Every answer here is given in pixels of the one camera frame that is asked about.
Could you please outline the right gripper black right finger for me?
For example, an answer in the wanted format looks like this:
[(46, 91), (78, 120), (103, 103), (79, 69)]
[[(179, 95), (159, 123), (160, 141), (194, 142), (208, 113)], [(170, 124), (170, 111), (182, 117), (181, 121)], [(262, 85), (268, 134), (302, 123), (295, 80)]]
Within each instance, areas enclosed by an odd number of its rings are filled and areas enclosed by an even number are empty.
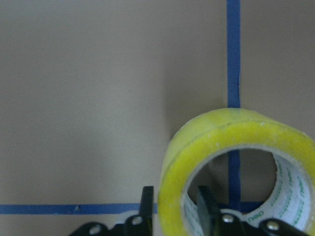
[(210, 187), (205, 185), (198, 186), (197, 215), (203, 234), (205, 236), (217, 236), (221, 211)]

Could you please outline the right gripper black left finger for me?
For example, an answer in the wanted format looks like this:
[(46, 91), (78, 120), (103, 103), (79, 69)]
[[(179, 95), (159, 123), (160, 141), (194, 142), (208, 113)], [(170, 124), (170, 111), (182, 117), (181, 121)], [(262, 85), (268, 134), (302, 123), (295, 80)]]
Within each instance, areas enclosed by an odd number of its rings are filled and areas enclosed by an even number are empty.
[(141, 236), (153, 235), (154, 187), (143, 187), (139, 215), (142, 218)]

